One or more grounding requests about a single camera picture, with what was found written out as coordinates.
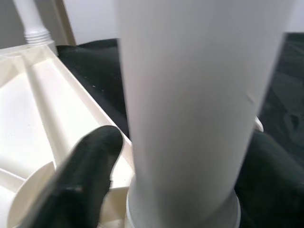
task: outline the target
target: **black rubber piece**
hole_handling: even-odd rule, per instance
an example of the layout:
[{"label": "black rubber piece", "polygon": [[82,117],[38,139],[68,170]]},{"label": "black rubber piece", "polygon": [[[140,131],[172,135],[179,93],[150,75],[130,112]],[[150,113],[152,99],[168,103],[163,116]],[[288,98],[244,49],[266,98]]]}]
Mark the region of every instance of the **black rubber piece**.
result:
[{"label": "black rubber piece", "polygon": [[122,146],[123,137],[113,126],[86,135],[57,169],[19,227],[96,228]]}]

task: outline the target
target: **white wall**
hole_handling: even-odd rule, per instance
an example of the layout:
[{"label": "white wall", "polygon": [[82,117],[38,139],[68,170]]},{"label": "white wall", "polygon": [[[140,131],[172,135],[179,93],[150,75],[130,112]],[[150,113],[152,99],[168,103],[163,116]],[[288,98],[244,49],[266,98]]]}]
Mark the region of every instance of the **white wall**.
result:
[{"label": "white wall", "polygon": [[[36,0],[42,20],[57,45],[66,45],[67,39],[60,25],[52,0]],[[23,26],[12,0],[0,0],[0,49],[26,44]]]},{"label": "white wall", "polygon": [[296,0],[287,25],[288,32],[304,32],[304,0]]},{"label": "white wall", "polygon": [[64,0],[77,44],[117,37],[115,0]]}]

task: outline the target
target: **cream plastic tray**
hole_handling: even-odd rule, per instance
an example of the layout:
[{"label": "cream plastic tray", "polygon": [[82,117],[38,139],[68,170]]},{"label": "cream plastic tray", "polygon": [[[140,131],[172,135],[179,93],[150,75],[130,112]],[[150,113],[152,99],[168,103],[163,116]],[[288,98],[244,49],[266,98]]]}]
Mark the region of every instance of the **cream plastic tray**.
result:
[{"label": "cream plastic tray", "polygon": [[[115,124],[48,46],[0,50],[0,228],[18,225],[74,144],[102,125]],[[106,228],[123,227],[133,176],[132,144],[123,136],[101,216]]]}]

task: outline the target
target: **white cylinder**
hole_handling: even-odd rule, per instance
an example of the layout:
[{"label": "white cylinder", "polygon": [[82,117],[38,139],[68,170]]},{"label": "white cylinder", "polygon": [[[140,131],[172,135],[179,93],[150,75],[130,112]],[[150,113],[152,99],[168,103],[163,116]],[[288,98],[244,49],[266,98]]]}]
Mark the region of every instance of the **white cylinder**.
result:
[{"label": "white cylinder", "polygon": [[134,228],[238,226],[233,188],[291,2],[119,1]]},{"label": "white cylinder", "polygon": [[53,52],[55,43],[43,25],[34,0],[13,0],[24,27],[24,37],[29,45],[47,44]]}]

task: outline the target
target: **white plastic pipe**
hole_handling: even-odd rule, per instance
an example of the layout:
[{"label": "white plastic pipe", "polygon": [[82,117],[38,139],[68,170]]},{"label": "white plastic pipe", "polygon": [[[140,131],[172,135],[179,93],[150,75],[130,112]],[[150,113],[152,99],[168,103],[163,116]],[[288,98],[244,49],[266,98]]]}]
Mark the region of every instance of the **white plastic pipe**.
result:
[{"label": "white plastic pipe", "polygon": [[292,1],[119,1],[133,228],[232,228]]},{"label": "white plastic pipe", "polygon": [[13,0],[24,27],[24,37],[28,45],[47,44],[56,54],[56,46],[49,31],[43,25],[34,0]]}]

